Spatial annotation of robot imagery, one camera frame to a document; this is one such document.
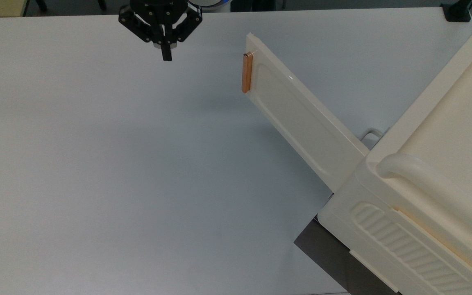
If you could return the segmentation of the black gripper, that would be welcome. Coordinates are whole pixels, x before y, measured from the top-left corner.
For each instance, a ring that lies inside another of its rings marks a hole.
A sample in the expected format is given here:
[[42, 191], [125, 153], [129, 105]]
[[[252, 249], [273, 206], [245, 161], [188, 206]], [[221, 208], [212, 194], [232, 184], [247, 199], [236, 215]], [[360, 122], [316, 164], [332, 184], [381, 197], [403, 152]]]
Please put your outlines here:
[[[185, 19], [173, 27], [183, 14]], [[172, 49], [202, 22], [202, 8], [188, 7], [187, 0], [133, 0], [132, 7], [120, 7], [118, 21], [141, 41], [160, 49], [163, 61], [172, 61]], [[167, 42], [159, 24], [167, 24]]]

